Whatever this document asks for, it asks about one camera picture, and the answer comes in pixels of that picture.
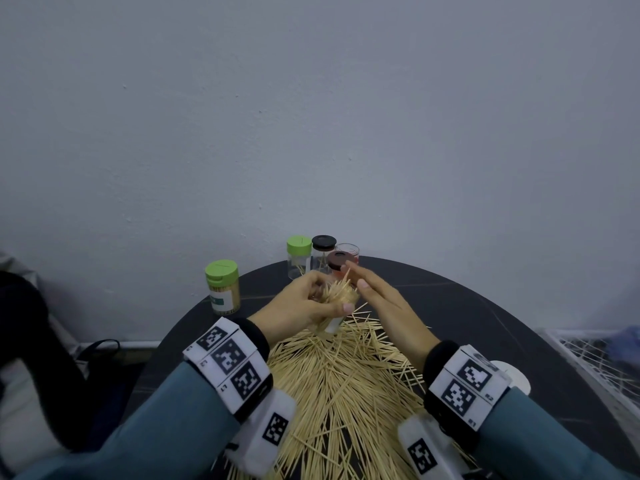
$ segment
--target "baseboard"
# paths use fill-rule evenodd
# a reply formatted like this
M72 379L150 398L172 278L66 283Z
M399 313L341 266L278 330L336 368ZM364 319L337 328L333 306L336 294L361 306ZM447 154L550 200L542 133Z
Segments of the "baseboard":
M88 346L90 346L92 342L82 342L80 343L80 348L84 350ZM102 349L110 349L114 347L114 342L105 342L103 344L98 345L98 350ZM155 340L139 340L139 341L131 341L131 342L120 342L120 346L123 349L156 349L160 345L160 341Z

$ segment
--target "white controller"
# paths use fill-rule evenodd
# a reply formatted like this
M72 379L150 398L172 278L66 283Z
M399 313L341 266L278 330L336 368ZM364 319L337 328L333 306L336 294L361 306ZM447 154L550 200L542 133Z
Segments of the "white controller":
M295 413L295 400L280 389L272 389L228 444L226 457L246 474L266 476L273 469Z
M398 438L420 480L463 480L467 464L426 412L411 416L398 426Z

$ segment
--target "black lid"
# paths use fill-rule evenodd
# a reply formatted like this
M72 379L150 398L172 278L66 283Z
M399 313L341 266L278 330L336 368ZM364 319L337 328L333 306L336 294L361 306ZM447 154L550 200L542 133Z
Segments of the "black lid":
M335 269L336 271L340 271L341 266L347 261L356 261L355 256L353 254L346 253L344 251L334 251L329 253L329 256L326 258L327 263L329 263L329 267L331 269Z
M316 235L311 239L311 244L316 251L331 251L335 247L335 237L332 235Z

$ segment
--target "wire rack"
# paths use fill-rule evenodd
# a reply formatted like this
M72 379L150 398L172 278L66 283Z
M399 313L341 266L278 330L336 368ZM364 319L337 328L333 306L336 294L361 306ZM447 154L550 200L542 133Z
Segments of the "wire rack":
M574 366L618 420L640 454L640 376L609 359L607 330L544 330L542 336Z

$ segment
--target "green lid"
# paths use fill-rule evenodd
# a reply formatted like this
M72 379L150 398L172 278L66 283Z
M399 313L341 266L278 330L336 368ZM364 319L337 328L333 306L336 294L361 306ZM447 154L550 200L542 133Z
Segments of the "green lid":
M209 286L224 288L237 281L238 265L231 259L219 259L204 268L204 274L207 275Z
M287 239L287 252L292 256L311 256L311 238L306 235L292 235Z

